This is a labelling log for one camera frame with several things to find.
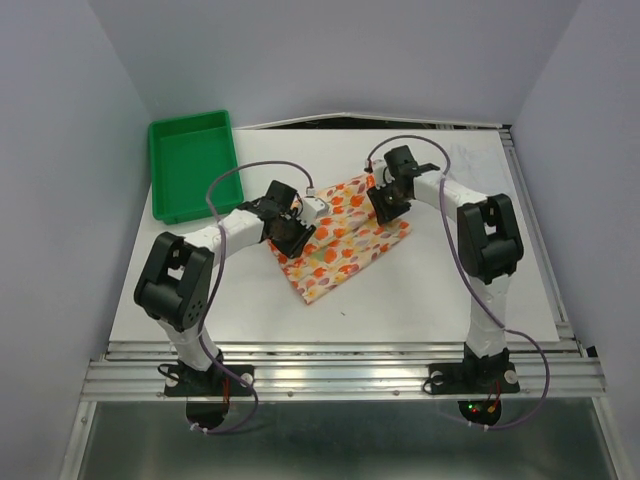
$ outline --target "folded cloth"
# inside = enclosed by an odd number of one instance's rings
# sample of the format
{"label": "folded cloth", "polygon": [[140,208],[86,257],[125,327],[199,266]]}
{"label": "folded cloth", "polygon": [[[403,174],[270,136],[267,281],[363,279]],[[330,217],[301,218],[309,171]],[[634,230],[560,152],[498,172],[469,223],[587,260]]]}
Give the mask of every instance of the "folded cloth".
{"label": "folded cloth", "polygon": [[317,230],[299,258],[287,258],[269,242],[307,304],[365,268],[411,231],[409,223],[400,219],[378,226],[366,194],[372,181],[370,175],[360,175],[316,193],[329,204],[330,213],[317,220]]}

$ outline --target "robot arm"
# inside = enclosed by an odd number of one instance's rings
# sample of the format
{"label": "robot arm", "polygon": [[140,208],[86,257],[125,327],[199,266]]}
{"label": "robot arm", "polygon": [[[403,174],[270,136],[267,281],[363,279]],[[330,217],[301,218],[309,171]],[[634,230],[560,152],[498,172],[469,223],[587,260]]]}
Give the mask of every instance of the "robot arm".
{"label": "robot arm", "polygon": [[200,325],[205,311],[212,269],[220,259],[222,235],[225,256],[269,239],[287,257],[300,256],[315,231],[313,223],[328,206],[315,197],[300,198],[295,189],[273,181],[264,197],[245,202],[225,217],[185,237],[164,232],[156,239],[134,292],[134,301],[158,321],[186,367],[206,372],[212,361],[199,338],[215,357],[220,350]]}
{"label": "robot arm", "polygon": [[[435,165],[418,165],[407,146],[392,149],[384,160],[368,165],[367,171],[375,179],[375,187],[367,194],[379,224],[409,211],[412,200],[440,209],[442,173]],[[471,287],[502,326],[472,299],[463,365],[458,370],[438,366],[439,371],[447,371],[440,385],[432,385],[432,393],[486,392],[496,381],[502,383],[505,372],[514,368],[503,327],[509,278],[524,253],[522,240],[506,195],[487,196],[447,180],[444,208],[446,216],[457,223],[458,256]],[[514,388],[505,385],[502,391]]]}

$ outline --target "green tray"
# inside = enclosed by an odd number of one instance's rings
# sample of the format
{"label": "green tray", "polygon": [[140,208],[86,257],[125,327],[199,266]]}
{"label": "green tray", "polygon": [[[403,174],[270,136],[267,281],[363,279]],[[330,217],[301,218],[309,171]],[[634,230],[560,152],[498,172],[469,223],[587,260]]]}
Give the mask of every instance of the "green tray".
{"label": "green tray", "polygon": [[[153,122],[149,153],[153,216],[169,225],[210,216],[205,201],[209,185],[238,165],[225,110]],[[213,192],[220,213],[229,213],[243,200],[238,174]]]}

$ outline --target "white wall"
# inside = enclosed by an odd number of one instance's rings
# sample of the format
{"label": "white wall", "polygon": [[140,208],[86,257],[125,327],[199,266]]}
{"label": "white wall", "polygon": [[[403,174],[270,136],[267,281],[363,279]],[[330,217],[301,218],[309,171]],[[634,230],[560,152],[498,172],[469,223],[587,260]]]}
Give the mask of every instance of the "white wall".
{"label": "white wall", "polygon": [[640,472],[640,2],[584,0],[513,131],[571,322]]}
{"label": "white wall", "polygon": [[146,195],[149,115],[85,0],[0,15],[0,477],[57,478]]}
{"label": "white wall", "polygon": [[515,120],[579,0],[90,0],[154,118]]}

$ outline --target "white table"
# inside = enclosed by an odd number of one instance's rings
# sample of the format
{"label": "white table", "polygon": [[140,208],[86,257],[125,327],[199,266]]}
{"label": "white table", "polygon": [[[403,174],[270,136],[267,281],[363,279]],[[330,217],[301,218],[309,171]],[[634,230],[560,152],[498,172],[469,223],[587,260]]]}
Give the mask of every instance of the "white table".
{"label": "white table", "polygon": [[[441,143],[452,154],[453,177],[488,194],[513,201],[525,256],[513,276],[507,323],[540,341],[557,341],[557,307],[541,274],[509,164],[495,131],[237,130],[238,163],[291,160],[308,168],[316,186],[333,185],[362,172],[378,142],[413,133]],[[417,140],[408,144],[419,163],[443,165],[441,154]],[[379,152],[381,157],[386,149]],[[242,172],[246,199],[264,194],[273,179],[301,190],[304,176],[288,167]],[[470,297],[455,271],[439,213],[414,202],[404,217],[413,232],[389,253],[310,306],[294,292],[264,244],[229,258],[222,285],[206,319],[215,341],[233,342],[462,342],[469,326]],[[133,290],[158,234],[202,228],[210,219],[167,226],[151,214],[147,198],[111,341],[162,341],[163,330],[134,304]]]}

